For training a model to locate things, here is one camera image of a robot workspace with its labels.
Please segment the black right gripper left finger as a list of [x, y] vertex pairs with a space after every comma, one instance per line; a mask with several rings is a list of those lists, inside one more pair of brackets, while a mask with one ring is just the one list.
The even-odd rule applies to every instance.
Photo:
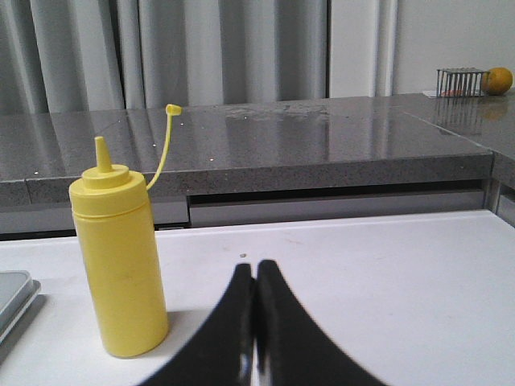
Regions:
[[144, 385], [249, 385], [253, 366], [254, 279], [235, 267], [223, 296], [200, 329]]

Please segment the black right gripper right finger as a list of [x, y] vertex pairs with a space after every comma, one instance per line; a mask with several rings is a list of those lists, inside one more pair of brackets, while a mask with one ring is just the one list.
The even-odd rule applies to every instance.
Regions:
[[305, 311], [277, 263], [261, 261], [255, 300], [261, 385], [382, 385]]

